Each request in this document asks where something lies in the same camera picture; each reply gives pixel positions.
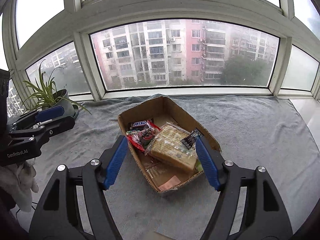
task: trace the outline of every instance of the red plastic wrapper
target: red plastic wrapper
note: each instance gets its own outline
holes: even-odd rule
[[[147,120],[143,130],[127,132],[127,139],[133,147],[144,152],[152,139],[159,133],[160,128],[157,127],[151,120]]]

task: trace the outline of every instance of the silver bolt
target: silver bolt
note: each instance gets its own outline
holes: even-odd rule
[[[263,167],[263,166],[259,166],[259,167],[258,167],[258,171],[260,171],[260,172],[265,172],[265,171],[266,171],[266,168]]]
[[[58,171],[63,171],[65,168],[66,168],[65,165],[61,164],[61,165],[58,166],[57,170]]]
[[[225,164],[226,166],[233,166],[233,161],[226,160],[226,161],[224,162],[224,164]]]
[[[100,163],[100,161],[98,159],[94,159],[90,162],[91,165],[96,166]]]

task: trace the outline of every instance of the pink wall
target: pink wall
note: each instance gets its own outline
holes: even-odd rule
[[[97,59],[99,60],[99,61],[97,61],[97,63],[98,63],[99,68],[101,70],[102,77],[103,77],[104,81],[107,83],[108,82],[108,75],[107,75],[103,60],[102,60],[101,51],[100,51],[97,37],[92,37],[92,43],[94,44],[94,47],[95,47],[94,51],[97,56]]]
[[[200,44],[200,48],[204,47],[204,44],[201,41],[198,41],[198,39],[202,39],[204,41],[203,26],[204,25],[201,23],[192,23],[190,19],[186,20],[186,75],[187,79],[192,79],[194,81],[200,81],[200,73],[202,73],[201,66],[203,65],[193,65],[192,58],[198,57],[200,58],[200,62],[203,62],[202,54],[204,53],[204,50],[200,49],[200,51],[192,51],[192,44]],[[192,30],[200,30],[200,37],[192,37]],[[192,70],[198,70],[199,76],[191,76]]]

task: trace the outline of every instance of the gray blanket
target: gray blanket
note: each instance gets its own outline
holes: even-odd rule
[[[274,97],[190,97],[172,99],[217,139],[225,159],[238,166],[267,168],[287,208],[295,232],[320,197],[319,150],[305,122],[289,100]],[[50,139],[36,159],[40,198],[59,164],[69,168],[98,158],[121,134],[117,116],[145,99],[85,102],[92,115],[80,111],[75,127]],[[85,231],[91,232],[83,192],[78,190]],[[105,192],[115,223],[125,240],[140,239],[154,230],[174,239],[199,239],[211,217],[219,193],[200,176],[171,195],[161,197],[147,183],[128,154],[116,183]],[[231,233],[239,230],[245,191],[241,191]],[[32,214],[18,219],[28,230]]]

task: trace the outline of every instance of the gray flower pot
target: gray flower pot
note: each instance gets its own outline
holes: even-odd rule
[[[53,97],[54,98],[63,97],[63,98],[69,99],[68,91],[66,89],[59,90],[53,94]],[[73,108],[73,104],[67,100],[60,99],[60,101],[58,103],[56,103],[53,107],[55,107],[55,106],[62,106],[63,107],[63,109],[64,109],[63,116],[70,115],[73,117],[75,115],[75,109]]]

